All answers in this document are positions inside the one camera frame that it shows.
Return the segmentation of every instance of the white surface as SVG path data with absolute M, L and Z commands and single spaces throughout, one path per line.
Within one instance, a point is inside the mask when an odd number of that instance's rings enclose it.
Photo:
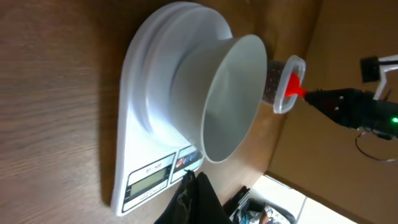
M 162 26 L 151 43 L 142 71 L 145 100 L 144 122 L 148 130 L 169 146 L 190 143 L 169 121 L 169 95 L 177 68 L 198 44 L 232 37 L 223 16 L 207 7 L 191 7 L 176 12 Z
M 210 162 L 240 145 L 264 91 L 267 55 L 255 35 L 199 45 L 182 62 L 172 85 L 170 117 Z
M 181 147 L 163 144 L 154 139 L 143 128 L 142 118 L 140 117 L 141 111 L 135 105 L 142 97 L 138 94 L 140 89 L 137 86 L 140 85 L 142 78 L 141 71 L 146 60 L 146 53 L 157 31 L 164 26 L 172 14 L 179 10 L 198 6 L 194 3 L 175 2 L 160 8 L 141 25 L 127 50 L 120 84 L 116 173 L 111 201 L 111 208 L 117 216 L 123 216 L 132 211 L 132 209 L 127 212 L 122 211 L 129 174 L 173 153 L 175 154 L 175 163 L 178 150 L 181 149 Z M 148 192 L 146 192 L 144 193 L 145 199 L 142 199 L 143 196 L 141 196 L 141 200 L 146 202 L 154 198 L 172 185 L 170 181 L 171 175 L 167 181 L 169 185 L 166 188 L 155 194 L 149 194 L 148 197 Z
M 326 206 L 307 198 L 297 224 L 355 224 Z
M 300 192 L 264 175 L 253 185 L 248 197 L 261 202 L 271 202 L 286 209 L 296 218 L 296 224 L 355 223 Z
M 289 84 L 292 72 L 296 72 L 300 78 L 300 84 L 303 82 L 305 75 L 305 61 L 296 55 L 292 55 L 285 64 L 280 76 L 278 89 L 274 100 L 274 113 L 283 114 L 289 112 L 296 102 L 297 95 L 285 98 L 287 85 Z
M 281 185 L 266 176 L 261 176 L 253 185 L 251 197 L 259 201 L 272 202 L 289 211 L 295 218 L 299 216 L 305 200 L 304 194 Z

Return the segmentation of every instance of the wooden table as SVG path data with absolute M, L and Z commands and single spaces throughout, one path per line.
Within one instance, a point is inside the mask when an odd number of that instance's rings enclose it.
M 109 202 L 124 54 L 145 18 L 169 2 L 0 2 L 1 223 L 151 223 L 163 212 L 177 186 L 123 218 Z M 280 27 L 283 16 L 263 13 L 290 1 L 275 2 L 201 1 L 234 35 L 260 35 L 270 55 L 278 32 L 264 24 Z M 239 150 L 203 164 L 221 203 L 266 171 L 282 120 L 262 105 Z

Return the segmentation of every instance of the digital kitchen scale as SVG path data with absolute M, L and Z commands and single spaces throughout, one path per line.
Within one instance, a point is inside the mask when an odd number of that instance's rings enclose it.
M 153 13 L 136 32 L 123 63 L 116 175 L 111 207 L 123 216 L 197 170 L 203 154 L 169 122 L 170 87 L 196 45 L 232 38 L 225 19 L 192 2 Z

